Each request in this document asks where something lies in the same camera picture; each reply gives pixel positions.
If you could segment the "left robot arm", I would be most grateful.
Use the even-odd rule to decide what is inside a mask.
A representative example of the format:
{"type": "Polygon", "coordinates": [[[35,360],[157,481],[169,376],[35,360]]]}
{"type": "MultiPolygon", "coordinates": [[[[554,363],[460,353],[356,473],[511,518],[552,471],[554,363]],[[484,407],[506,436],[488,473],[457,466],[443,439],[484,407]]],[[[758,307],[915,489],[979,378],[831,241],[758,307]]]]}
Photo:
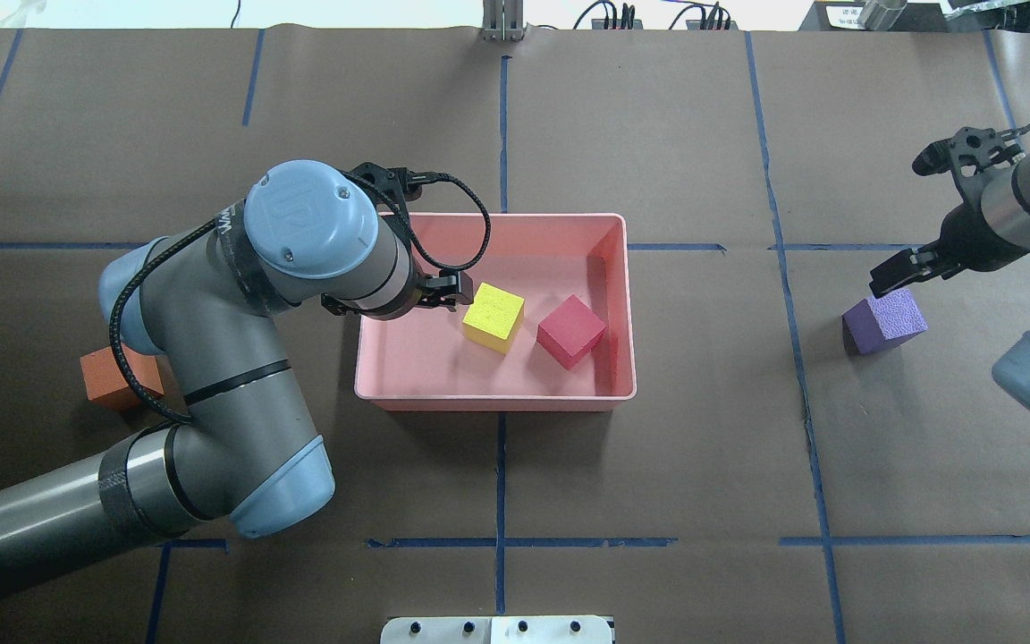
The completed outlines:
{"type": "Polygon", "coordinates": [[[244,199],[112,261],[99,280],[109,350],[161,417],[105,452],[0,492],[0,598],[228,518],[268,537],[317,513],[335,482],[274,318],[318,298],[336,317],[404,317],[473,301],[406,204],[447,173],[318,160],[271,167],[244,199]]]}

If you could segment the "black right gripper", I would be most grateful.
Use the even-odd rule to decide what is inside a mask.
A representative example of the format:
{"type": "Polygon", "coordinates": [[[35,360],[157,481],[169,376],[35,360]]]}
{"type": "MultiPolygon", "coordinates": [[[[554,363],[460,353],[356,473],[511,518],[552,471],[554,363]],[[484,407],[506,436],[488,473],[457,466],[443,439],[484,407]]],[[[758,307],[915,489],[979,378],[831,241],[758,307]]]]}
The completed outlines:
{"type": "Polygon", "coordinates": [[[932,280],[939,258],[949,267],[973,272],[998,269],[998,237],[978,209],[953,208],[941,221],[939,238],[929,246],[929,251],[899,251],[876,266],[870,272],[872,296],[880,299],[912,283],[932,280]]]}

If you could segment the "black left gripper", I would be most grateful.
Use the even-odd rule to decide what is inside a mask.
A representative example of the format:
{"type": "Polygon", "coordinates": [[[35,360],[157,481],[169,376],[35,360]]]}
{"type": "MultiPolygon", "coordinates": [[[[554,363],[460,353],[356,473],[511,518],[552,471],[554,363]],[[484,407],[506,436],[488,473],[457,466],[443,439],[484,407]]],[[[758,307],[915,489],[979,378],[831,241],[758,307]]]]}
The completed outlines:
{"type": "Polygon", "coordinates": [[[322,294],[320,306],[336,317],[355,314],[374,319],[404,317],[415,309],[447,309],[474,304],[475,283],[467,272],[440,272],[430,275],[424,270],[409,268],[393,273],[388,281],[368,296],[341,301],[322,294]]]}

